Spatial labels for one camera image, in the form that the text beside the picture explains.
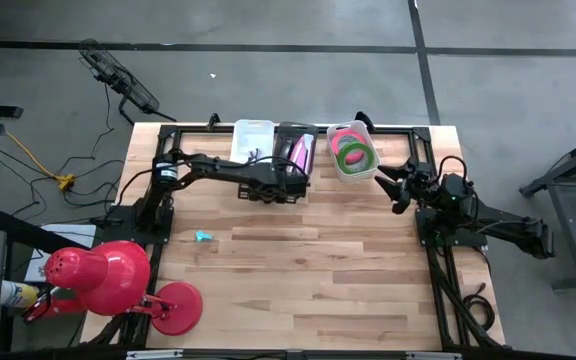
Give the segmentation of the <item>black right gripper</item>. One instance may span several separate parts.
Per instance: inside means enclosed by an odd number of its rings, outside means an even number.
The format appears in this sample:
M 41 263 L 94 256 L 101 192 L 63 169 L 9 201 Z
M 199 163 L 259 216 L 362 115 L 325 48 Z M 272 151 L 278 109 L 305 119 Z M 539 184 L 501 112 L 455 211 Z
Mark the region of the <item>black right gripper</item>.
M 403 165 L 379 165 L 377 169 L 381 175 L 375 176 L 374 180 L 388 195 L 394 214 L 403 214 L 411 200 L 431 204 L 441 196 L 434 175 L 435 167 L 430 163 L 419 163 L 409 158 Z

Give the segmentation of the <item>black stapler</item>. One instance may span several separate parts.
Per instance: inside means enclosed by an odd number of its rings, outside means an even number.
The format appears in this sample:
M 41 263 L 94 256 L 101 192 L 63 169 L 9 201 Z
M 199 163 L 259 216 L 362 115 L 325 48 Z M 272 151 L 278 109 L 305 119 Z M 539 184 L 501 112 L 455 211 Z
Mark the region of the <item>black stapler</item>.
M 286 171 L 287 174 L 294 173 L 294 167 L 288 164 L 291 151 L 296 142 L 294 131 L 283 131 L 277 133 L 277 139 L 274 148 L 274 155 L 277 156 L 275 163 L 277 166 Z

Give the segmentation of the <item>pink and white stapler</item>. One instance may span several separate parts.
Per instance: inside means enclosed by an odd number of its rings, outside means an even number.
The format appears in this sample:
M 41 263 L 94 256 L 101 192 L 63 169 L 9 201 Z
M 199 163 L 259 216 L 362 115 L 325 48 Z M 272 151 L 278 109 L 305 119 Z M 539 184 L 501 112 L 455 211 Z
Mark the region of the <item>pink and white stapler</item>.
M 289 157 L 289 160 L 295 163 L 307 175 L 312 171 L 313 142 L 313 135 L 302 135 L 294 145 Z

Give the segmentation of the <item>green masking tape roll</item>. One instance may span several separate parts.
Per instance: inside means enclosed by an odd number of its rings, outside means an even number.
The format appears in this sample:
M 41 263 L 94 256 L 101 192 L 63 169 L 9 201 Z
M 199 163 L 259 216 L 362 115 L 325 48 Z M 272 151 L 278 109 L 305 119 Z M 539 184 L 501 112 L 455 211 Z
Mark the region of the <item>green masking tape roll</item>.
M 347 162 L 348 156 L 352 152 L 359 152 L 363 155 L 356 164 L 349 164 Z M 345 174 L 356 174 L 370 170 L 373 167 L 374 160 L 375 153 L 372 148 L 361 142 L 353 142 L 345 145 L 337 155 L 337 165 Z

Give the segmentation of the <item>pink tape roll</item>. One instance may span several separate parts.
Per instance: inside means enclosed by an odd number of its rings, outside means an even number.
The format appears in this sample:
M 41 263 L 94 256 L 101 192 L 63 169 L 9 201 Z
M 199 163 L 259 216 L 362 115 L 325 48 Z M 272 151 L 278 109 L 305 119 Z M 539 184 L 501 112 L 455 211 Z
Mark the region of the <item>pink tape roll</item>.
M 335 155 L 347 145 L 359 142 L 364 144 L 365 138 L 358 132 L 349 128 L 339 130 L 332 138 L 331 144 Z M 345 160 L 348 165 L 360 162 L 364 158 L 364 153 L 361 150 L 351 150 L 346 156 Z

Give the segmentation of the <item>pale clear plastic bin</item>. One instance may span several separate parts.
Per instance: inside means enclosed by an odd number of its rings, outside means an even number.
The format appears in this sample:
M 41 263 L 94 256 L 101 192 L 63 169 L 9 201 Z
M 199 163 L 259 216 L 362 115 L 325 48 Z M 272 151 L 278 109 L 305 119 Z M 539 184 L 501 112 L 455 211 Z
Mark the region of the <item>pale clear plastic bin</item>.
M 230 160 L 236 163 L 248 162 L 249 152 L 260 148 L 263 155 L 271 156 L 274 148 L 275 125 L 269 120 L 240 119 L 234 124 Z

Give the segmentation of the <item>white plastic bin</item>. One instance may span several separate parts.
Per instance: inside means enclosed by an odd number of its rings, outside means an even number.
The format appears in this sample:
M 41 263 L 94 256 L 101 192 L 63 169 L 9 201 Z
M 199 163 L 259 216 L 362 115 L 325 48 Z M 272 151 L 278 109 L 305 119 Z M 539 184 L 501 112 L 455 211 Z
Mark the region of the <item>white plastic bin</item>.
M 365 138 L 364 144 L 371 147 L 372 150 L 374 151 L 375 160 L 373 163 L 373 167 L 370 170 L 356 173 L 356 174 L 345 174 L 339 169 L 339 167 L 337 165 L 337 155 L 335 155 L 333 152 L 331 141 L 332 141 L 333 136 L 339 130 L 346 129 L 346 128 L 349 128 L 351 130 L 354 130 L 354 131 L 360 133 Z M 335 168 L 335 170 L 337 172 L 337 176 L 341 182 L 345 182 L 345 183 L 356 182 L 356 181 L 371 178 L 375 174 L 377 167 L 380 165 L 380 158 L 379 158 L 379 155 L 377 153 L 376 147 L 372 141 L 372 138 L 371 138 L 369 132 L 367 131 L 366 126 L 361 121 L 354 120 L 354 121 L 330 126 L 327 129 L 326 140 L 327 140 L 328 149 L 331 152 L 334 168 Z

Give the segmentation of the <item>grey translucent plastic bin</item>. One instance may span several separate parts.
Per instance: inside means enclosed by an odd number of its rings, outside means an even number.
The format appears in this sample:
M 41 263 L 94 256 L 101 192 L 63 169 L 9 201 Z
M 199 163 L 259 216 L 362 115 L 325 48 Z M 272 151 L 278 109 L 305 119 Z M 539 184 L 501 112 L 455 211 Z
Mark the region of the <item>grey translucent plastic bin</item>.
M 317 142 L 317 136 L 318 136 L 318 128 L 312 124 L 304 124 L 304 123 L 296 123 L 296 122 L 282 122 L 276 127 L 275 143 L 276 143 L 276 139 L 277 139 L 277 133 L 283 132 L 283 131 L 294 131 L 295 132 L 295 135 L 296 135 L 295 144 L 297 143 L 297 140 L 304 134 L 311 134 L 314 136 L 313 156 L 312 156 L 312 170 L 313 170 L 315 150 L 316 150 L 316 142 Z M 299 174 L 300 170 L 301 169 L 299 167 L 298 168 L 294 167 L 293 175 Z

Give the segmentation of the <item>black bar with silver brackets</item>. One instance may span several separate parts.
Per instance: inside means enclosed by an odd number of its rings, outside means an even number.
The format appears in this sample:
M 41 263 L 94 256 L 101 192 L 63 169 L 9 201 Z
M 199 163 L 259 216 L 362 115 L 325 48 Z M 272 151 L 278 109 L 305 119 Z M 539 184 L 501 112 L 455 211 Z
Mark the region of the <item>black bar with silver brackets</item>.
M 576 360 L 576 356 L 468 347 L 448 351 L 368 351 L 130 349 L 119 345 L 82 345 L 1 352 L 0 360 Z

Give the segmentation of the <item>red desk lamp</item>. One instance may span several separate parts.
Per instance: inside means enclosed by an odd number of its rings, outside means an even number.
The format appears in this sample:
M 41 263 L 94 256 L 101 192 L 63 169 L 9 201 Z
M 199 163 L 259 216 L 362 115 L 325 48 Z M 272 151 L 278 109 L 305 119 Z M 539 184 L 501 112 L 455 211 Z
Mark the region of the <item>red desk lamp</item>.
M 130 241 L 102 243 L 90 250 L 62 248 L 48 258 L 44 274 L 49 284 L 73 291 L 74 297 L 40 297 L 24 312 L 27 323 L 83 311 L 100 316 L 137 313 L 148 316 L 158 332 L 178 336 L 192 330 L 203 312 L 200 292 L 186 282 L 172 282 L 148 294 L 148 255 Z

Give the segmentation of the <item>white sheet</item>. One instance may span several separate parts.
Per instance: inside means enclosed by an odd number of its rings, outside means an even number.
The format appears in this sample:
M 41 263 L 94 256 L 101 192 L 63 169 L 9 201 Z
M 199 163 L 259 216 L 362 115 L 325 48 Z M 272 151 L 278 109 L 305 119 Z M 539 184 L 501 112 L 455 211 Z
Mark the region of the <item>white sheet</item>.
M 80 245 L 91 248 L 96 235 L 94 225 L 84 224 L 47 224 L 42 226 L 43 230 L 56 233 Z M 34 249 L 31 260 L 28 264 L 24 281 L 26 283 L 43 283 L 46 278 L 44 266 L 49 258 L 49 254 L 41 250 Z

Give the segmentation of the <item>white and yellow spray can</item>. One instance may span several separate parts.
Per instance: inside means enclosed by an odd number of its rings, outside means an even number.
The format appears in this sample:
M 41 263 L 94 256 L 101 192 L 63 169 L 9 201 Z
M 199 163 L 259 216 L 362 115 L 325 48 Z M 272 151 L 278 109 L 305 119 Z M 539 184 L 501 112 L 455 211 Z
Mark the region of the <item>white and yellow spray can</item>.
M 39 292 L 36 286 L 3 280 L 0 304 L 5 307 L 26 309 L 37 301 Z

